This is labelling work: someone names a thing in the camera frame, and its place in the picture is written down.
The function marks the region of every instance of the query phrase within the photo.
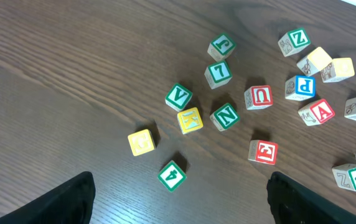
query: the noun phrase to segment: brown wooden surface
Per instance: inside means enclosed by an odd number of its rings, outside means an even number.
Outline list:
[[[284,58],[278,38],[303,26],[312,46]],[[233,79],[211,90],[209,42],[228,32]],[[356,162],[356,121],[343,117],[355,77],[317,94],[336,117],[307,127],[284,99],[296,62],[315,46],[352,57],[356,7],[325,0],[0,0],[0,216],[81,171],[93,172],[92,223],[273,223],[266,183],[279,170],[356,214],[356,192],[331,167]],[[204,128],[183,136],[164,103],[179,82],[194,92]],[[243,92],[271,85],[274,105],[245,109]],[[220,133],[208,118],[230,102],[239,124]],[[147,127],[157,149],[134,157],[127,135]],[[247,161],[251,139],[279,144],[278,161]],[[157,173],[176,153],[187,180],[169,193]]]

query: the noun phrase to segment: wooden table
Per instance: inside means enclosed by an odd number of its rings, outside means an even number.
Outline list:
[[[304,27],[312,45],[285,58],[278,39]],[[209,42],[227,32],[233,79],[211,90]],[[266,183],[279,170],[356,214],[356,192],[336,186],[335,164],[356,163],[356,121],[344,118],[356,75],[317,95],[336,117],[307,127],[284,99],[296,62],[317,46],[351,57],[356,7],[303,0],[0,0],[0,216],[81,171],[93,172],[92,223],[273,223]],[[192,90],[204,128],[182,135],[164,97]],[[271,85],[274,105],[245,109],[243,92]],[[239,124],[219,132],[210,113],[231,103]],[[149,128],[157,149],[134,157],[127,135]],[[249,162],[251,139],[279,144],[275,166]],[[187,180],[170,193],[157,173],[173,156]]]

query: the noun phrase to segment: wood grain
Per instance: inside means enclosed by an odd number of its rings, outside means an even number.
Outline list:
[[[304,27],[312,46],[284,58],[277,41]],[[210,41],[228,32],[233,79],[211,90]],[[0,216],[79,172],[93,172],[92,223],[273,223],[266,182],[279,170],[356,214],[356,193],[336,186],[331,167],[356,162],[356,122],[343,116],[355,77],[317,95],[336,112],[307,127],[284,99],[296,62],[317,46],[351,57],[356,7],[300,0],[0,0]],[[164,104],[179,82],[194,92],[204,128],[183,136]],[[243,92],[271,85],[274,105],[245,109]],[[220,133],[208,116],[226,102],[241,116]],[[133,157],[127,135],[157,130],[153,152]],[[275,166],[247,161],[251,139],[279,144]],[[157,173],[179,152],[188,179],[173,194]]]

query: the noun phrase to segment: yellow block face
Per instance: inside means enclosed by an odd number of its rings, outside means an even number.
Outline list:
[[[322,49],[322,47],[318,47],[311,52],[308,55],[308,60],[312,62],[318,70],[326,68],[326,66],[332,62],[332,58]]]
[[[355,75],[351,58],[333,59],[334,72],[337,77],[352,77]]]
[[[197,108],[182,111],[178,113],[177,117],[182,134],[187,134],[203,127],[202,118]]]
[[[153,138],[148,129],[130,134],[128,141],[134,156],[139,156],[154,149]]]

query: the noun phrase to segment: red block face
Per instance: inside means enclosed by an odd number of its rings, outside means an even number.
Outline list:
[[[278,145],[268,141],[258,141],[255,161],[275,165]]]
[[[325,99],[321,99],[309,109],[311,109],[312,113],[321,124],[325,123],[328,119],[331,119],[335,115],[334,110]]]
[[[253,97],[253,104],[255,106],[272,105],[272,91],[269,85],[252,86],[251,96]]]

